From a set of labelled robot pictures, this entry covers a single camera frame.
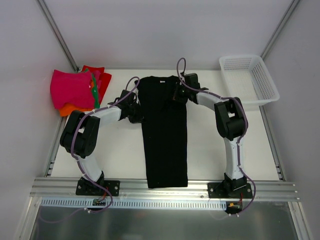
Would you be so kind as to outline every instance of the pile of clothes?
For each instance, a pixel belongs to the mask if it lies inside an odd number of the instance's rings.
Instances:
[[[55,109],[65,117],[74,110],[82,112],[100,108],[111,80],[104,67],[84,65],[79,73],[54,70],[50,93]]]

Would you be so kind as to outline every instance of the white plastic basket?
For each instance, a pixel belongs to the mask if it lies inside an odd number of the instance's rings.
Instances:
[[[261,57],[224,56],[219,62],[229,97],[238,97],[242,104],[247,106],[261,106],[280,98]]]

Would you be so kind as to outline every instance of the white wall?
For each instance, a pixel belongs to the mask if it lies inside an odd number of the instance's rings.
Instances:
[[[292,0],[46,0],[77,63],[120,69],[219,69],[260,55]]]
[[[52,72],[71,68],[35,0],[1,1],[0,33],[0,239],[11,240],[58,126]]]
[[[319,0],[302,0],[266,59],[280,93],[267,114],[287,180],[297,183],[314,239],[320,235],[319,10]]]

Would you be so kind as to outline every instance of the white table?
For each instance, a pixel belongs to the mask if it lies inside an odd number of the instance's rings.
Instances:
[[[119,97],[133,76],[168,77],[175,70],[107,70],[112,79],[105,93],[102,107]],[[201,87],[226,96],[220,71],[189,70],[197,73]],[[187,164],[189,180],[223,180],[226,153],[223,139],[216,127],[215,113],[193,102],[187,103]],[[275,162],[259,108],[246,112],[249,128],[244,138],[244,169],[257,181],[278,181]],[[106,178],[146,179],[146,164],[141,124],[131,124],[128,119],[111,123],[99,130],[94,150],[98,164]],[[80,178],[75,160],[59,147],[52,177]]]

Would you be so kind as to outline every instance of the folded black clothing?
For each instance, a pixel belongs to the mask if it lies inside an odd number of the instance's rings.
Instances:
[[[178,77],[142,78],[138,85],[148,187],[187,187],[187,108],[173,100]]]

